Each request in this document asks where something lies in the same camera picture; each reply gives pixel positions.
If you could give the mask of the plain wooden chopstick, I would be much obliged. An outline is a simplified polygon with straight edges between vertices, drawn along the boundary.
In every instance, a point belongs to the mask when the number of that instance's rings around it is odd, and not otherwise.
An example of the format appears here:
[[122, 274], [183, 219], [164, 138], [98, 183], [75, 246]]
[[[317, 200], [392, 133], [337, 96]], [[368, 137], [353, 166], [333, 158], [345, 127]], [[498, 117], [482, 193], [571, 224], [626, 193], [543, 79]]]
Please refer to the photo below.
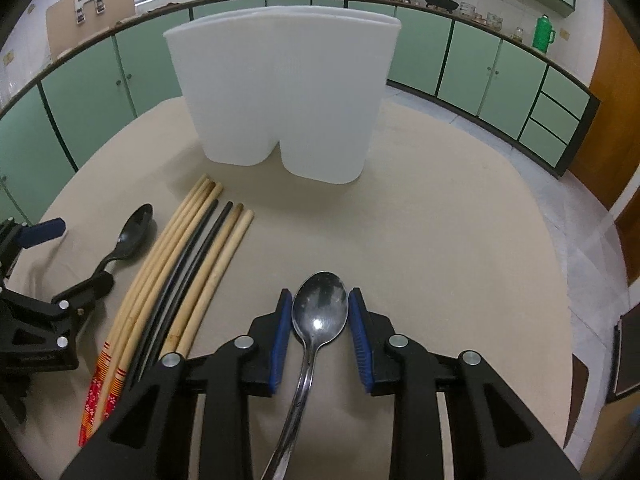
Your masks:
[[178, 353], [177, 347], [179, 344], [179, 339], [181, 338], [181, 335], [186, 328], [186, 324], [189, 323], [192, 309], [198, 302], [198, 298], [200, 298], [201, 296], [204, 285], [208, 280], [209, 275], [212, 274], [215, 262], [221, 255], [221, 249], [229, 239], [230, 234], [233, 228], [236, 226], [236, 222], [240, 220], [243, 211], [246, 211], [243, 204], [235, 205], [228, 215], [228, 218], [222, 225], [220, 231], [218, 232], [218, 235], [213, 241], [212, 247], [209, 248], [203, 264], [198, 269], [198, 274], [196, 274], [194, 282], [186, 293], [186, 299], [183, 300], [182, 305], [178, 310], [177, 316], [175, 317], [174, 322], [172, 322], [171, 324], [169, 334], [164, 341], [162, 350], [160, 350], [160, 358], [162, 358], [167, 353]]
[[240, 220], [236, 222], [236, 226], [233, 228], [229, 239], [221, 249], [221, 255], [217, 258], [213, 267], [212, 274], [209, 275], [209, 278], [204, 285], [201, 296], [200, 298], [198, 298], [198, 302], [192, 309], [189, 323], [186, 324], [186, 328], [184, 329], [181, 338], [179, 339], [177, 352], [180, 353], [184, 358], [189, 355], [193, 341], [196, 334], [198, 333], [198, 329], [200, 328], [201, 322], [203, 321], [206, 310], [208, 309], [208, 306], [212, 301], [213, 296], [215, 295], [218, 285], [222, 277], [224, 276], [224, 272], [227, 271], [229, 263], [231, 262], [236, 250], [239, 248], [242, 239], [246, 231], [248, 230], [248, 227], [250, 226], [250, 222], [253, 221], [253, 218], [254, 211], [250, 209], [243, 211]]

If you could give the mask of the black chopstick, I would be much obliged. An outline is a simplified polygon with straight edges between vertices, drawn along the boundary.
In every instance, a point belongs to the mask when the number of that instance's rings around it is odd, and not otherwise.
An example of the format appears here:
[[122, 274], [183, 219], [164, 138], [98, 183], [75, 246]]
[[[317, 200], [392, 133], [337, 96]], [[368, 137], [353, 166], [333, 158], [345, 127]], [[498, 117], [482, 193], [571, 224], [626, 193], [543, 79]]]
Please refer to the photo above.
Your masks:
[[156, 298], [154, 307], [148, 318], [148, 322], [145, 325], [145, 329], [141, 335], [140, 344], [138, 345], [138, 348], [136, 352], [134, 352], [134, 356], [131, 359], [127, 376], [124, 383], [122, 384], [122, 391], [128, 391], [136, 382], [136, 374], [139, 370], [141, 370], [143, 362], [148, 356], [149, 351], [151, 350], [156, 333], [160, 329], [160, 322], [162, 322], [169, 297], [172, 293], [172, 290], [176, 286], [180, 273], [186, 265], [186, 259], [190, 256], [190, 252], [192, 252], [192, 250], [196, 246], [198, 239], [202, 235], [202, 232], [204, 231], [208, 220], [217, 208], [217, 205], [218, 200], [215, 198], [213, 200], [213, 203], [211, 203], [207, 207], [206, 211], [204, 212], [204, 216], [196, 225], [193, 233], [190, 235], [188, 241], [186, 242], [186, 246], [181, 249], [176, 263], [174, 264], [168, 277], [166, 278], [165, 283], [160, 290], [160, 294]]
[[159, 320], [155, 321], [151, 337], [145, 339], [145, 345], [143, 346], [142, 353], [132, 361], [131, 380], [134, 384], [151, 367], [160, 355], [160, 350], [162, 350], [164, 341], [169, 334], [171, 324], [174, 322], [183, 300], [186, 299], [186, 293], [194, 282], [196, 274], [198, 274], [198, 269], [203, 264], [209, 248], [212, 247], [213, 241], [230, 214], [230, 211], [232, 211], [232, 207], [233, 202], [232, 200], [229, 200], [215, 223], [209, 229], [206, 237], [204, 238], [204, 242], [201, 244], [201, 247], [198, 248], [198, 252], [192, 258], [189, 266], [184, 271], [182, 279], [177, 282], [177, 286], [171, 287], [170, 290], [175, 292], [174, 296], [171, 297], [171, 302], [163, 310], [163, 316]]

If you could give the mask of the black plastic spoon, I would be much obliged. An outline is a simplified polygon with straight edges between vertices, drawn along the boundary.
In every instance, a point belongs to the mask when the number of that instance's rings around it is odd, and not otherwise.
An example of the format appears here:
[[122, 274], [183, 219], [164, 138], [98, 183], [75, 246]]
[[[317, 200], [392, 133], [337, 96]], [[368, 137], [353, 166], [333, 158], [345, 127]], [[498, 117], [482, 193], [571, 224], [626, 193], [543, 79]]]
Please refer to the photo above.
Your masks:
[[151, 204], [143, 204], [130, 214], [119, 233], [114, 249], [99, 262], [93, 274], [104, 271], [106, 266], [113, 261], [131, 258], [148, 235], [152, 219], [153, 206]]

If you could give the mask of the silver metal spoon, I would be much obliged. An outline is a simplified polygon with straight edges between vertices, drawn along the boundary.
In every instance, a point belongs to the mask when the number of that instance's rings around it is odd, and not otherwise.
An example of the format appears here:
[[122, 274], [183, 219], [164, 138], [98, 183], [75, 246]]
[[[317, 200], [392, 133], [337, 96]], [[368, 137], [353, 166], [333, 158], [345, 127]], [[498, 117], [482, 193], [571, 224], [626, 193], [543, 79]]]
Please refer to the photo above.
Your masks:
[[341, 335], [347, 318], [348, 295], [336, 274], [317, 272], [300, 286], [292, 307], [292, 324], [303, 345], [302, 367], [280, 438], [262, 473], [263, 479], [285, 478], [302, 426], [318, 353]]

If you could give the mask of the green lower kitchen cabinets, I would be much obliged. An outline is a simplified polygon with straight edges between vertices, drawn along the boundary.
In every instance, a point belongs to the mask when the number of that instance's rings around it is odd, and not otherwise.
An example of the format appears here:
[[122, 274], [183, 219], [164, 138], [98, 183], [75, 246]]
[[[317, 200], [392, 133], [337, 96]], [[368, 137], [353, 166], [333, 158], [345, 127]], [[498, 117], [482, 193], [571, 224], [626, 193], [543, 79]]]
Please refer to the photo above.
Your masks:
[[367, 0], [218, 0], [175, 6], [91, 40], [26, 86], [1, 114], [1, 185], [37, 221], [106, 142], [183, 96], [164, 33], [234, 10], [333, 6], [401, 22], [386, 84], [422, 94], [502, 136], [555, 176], [570, 166], [599, 106], [541, 54], [461, 18]]

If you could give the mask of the brown stool seat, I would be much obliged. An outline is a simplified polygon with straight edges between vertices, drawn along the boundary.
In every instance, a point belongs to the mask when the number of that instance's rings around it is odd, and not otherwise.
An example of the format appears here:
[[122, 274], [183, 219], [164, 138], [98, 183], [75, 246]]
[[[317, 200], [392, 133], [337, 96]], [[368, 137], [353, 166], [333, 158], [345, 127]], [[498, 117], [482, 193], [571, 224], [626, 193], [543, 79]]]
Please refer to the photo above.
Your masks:
[[582, 410], [582, 404], [589, 382], [589, 368], [581, 359], [572, 355], [572, 391], [570, 392], [570, 412], [568, 413], [567, 427], [563, 448], [566, 448], [570, 438], [574, 434], [575, 426]]

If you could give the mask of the black glass cabinet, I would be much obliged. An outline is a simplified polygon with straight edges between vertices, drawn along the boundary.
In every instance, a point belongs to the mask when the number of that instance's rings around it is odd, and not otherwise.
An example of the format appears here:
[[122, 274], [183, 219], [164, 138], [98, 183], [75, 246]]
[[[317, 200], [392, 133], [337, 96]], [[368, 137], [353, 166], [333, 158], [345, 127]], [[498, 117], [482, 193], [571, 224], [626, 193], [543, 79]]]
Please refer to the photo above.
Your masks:
[[622, 315], [614, 327], [614, 351], [606, 402], [613, 403], [639, 390], [640, 304]]

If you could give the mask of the brown board with device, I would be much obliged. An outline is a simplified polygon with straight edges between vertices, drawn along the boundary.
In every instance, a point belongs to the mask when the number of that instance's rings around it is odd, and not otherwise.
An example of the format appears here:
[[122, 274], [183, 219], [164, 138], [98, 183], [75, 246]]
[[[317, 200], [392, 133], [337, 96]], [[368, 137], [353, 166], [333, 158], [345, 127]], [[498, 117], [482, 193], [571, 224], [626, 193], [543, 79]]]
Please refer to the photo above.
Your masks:
[[46, 11], [52, 61], [136, 14], [134, 0], [60, 0]]

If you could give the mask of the brown wooden door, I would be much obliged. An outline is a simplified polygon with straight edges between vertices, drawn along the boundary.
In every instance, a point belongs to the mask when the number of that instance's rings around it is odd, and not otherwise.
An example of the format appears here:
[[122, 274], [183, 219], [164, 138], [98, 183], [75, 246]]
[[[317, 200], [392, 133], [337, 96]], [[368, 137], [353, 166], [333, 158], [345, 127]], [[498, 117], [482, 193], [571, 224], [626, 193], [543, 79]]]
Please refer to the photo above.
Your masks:
[[609, 3], [589, 89], [600, 105], [570, 172], [611, 208], [639, 166], [639, 50]]

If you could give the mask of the white two-compartment utensil holder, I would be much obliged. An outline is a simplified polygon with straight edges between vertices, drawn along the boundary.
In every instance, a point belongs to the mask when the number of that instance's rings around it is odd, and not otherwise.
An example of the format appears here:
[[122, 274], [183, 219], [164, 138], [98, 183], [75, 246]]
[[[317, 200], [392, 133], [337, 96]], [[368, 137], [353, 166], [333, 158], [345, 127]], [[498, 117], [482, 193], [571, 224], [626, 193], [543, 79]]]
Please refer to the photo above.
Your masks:
[[228, 11], [164, 33], [206, 157], [255, 166], [273, 151], [294, 176], [357, 180], [401, 22], [333, 6]]

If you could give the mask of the green thermos jug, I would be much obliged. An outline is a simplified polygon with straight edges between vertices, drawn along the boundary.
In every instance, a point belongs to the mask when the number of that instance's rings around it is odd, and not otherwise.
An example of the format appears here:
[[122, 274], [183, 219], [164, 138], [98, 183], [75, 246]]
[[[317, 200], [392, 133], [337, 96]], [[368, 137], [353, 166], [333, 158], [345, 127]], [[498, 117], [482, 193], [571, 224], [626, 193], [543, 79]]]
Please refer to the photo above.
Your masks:
[[533, 34], [532, 47], [546, 54], [549, 47], [554, 43], [555, 30], [553, 29], [550, 18], [547, 14], [542, 14], [536, 21], [536, 27]]

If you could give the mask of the black wok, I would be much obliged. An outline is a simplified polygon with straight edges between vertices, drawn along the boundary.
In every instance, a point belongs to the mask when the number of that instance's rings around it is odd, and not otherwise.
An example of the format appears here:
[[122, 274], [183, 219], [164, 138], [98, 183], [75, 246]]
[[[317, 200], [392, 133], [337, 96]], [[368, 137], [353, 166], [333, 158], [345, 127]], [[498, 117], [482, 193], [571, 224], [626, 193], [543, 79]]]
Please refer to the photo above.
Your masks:
[[457, 10], [459, 3], [454, 0], [424, 0], [426, 6], [432, 6], [433, 8], [442, 9], [446, 12], [452, 13]]

